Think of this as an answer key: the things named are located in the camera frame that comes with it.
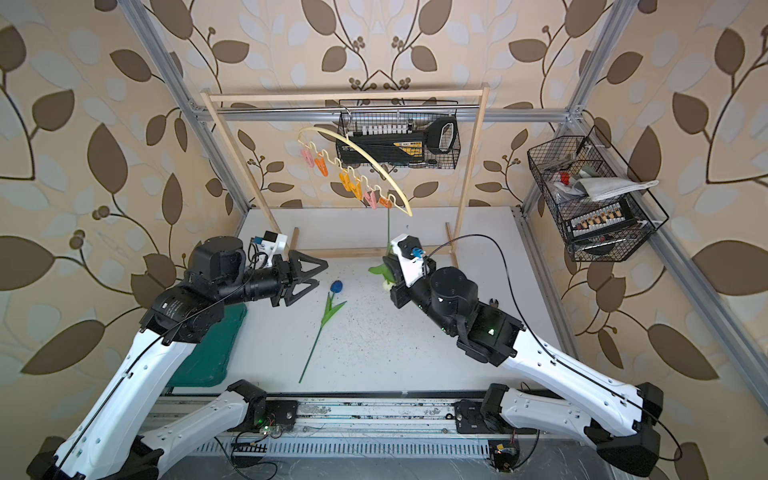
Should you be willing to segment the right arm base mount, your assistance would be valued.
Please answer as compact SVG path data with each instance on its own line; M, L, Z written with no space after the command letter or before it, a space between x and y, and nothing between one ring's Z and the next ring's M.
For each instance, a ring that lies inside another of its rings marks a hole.
M517 431L504 420L500 409L486 407L481 401L461 399L453 404L456 430L462 435L509 435Z

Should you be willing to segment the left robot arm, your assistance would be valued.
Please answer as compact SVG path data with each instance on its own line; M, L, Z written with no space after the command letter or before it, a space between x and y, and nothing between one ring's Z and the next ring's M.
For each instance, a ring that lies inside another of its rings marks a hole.
M229 305L262 299L291 306L318 286L325 260L292 250L249 264L243 242L211 238L192 252L183 280L160 293L102 395L67 438L49 437L32 459L32 479L159 479L220 433L252 419L266 392L246 381L165 427L142 433L147 415L183 361Z

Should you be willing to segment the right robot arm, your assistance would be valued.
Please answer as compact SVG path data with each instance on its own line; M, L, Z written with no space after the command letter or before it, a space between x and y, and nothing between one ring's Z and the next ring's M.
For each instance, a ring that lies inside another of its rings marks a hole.
M651 474L660 459L655 426L663 411L661 389L620 382L548 345L521 320L480 301L477 284L455 267L394 254L383 262L394 278L396 307L414 304L470 358L517 372L554 394L493 384L484 399L487 422L560 433L628 474Z

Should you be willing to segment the white tulip flower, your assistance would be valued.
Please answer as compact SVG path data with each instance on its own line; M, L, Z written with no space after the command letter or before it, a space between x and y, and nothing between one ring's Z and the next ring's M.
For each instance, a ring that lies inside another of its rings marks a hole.
M391 245L391 209L387 210L387 222L386 222L387 238L385 242L385 257L388 257L392 253ZM382 287L385 291L389 291L395 285L394 274L385 261L382 261L379 265L368 268L368 272L372 275L376 275L382 278Z

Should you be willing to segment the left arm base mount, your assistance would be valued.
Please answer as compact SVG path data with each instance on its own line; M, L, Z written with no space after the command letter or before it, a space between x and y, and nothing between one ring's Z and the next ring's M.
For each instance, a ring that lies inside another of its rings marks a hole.
M274 427L291 431L297 419L299 402L295 400L260 399L249 403L244 419L229 432L256 433Z

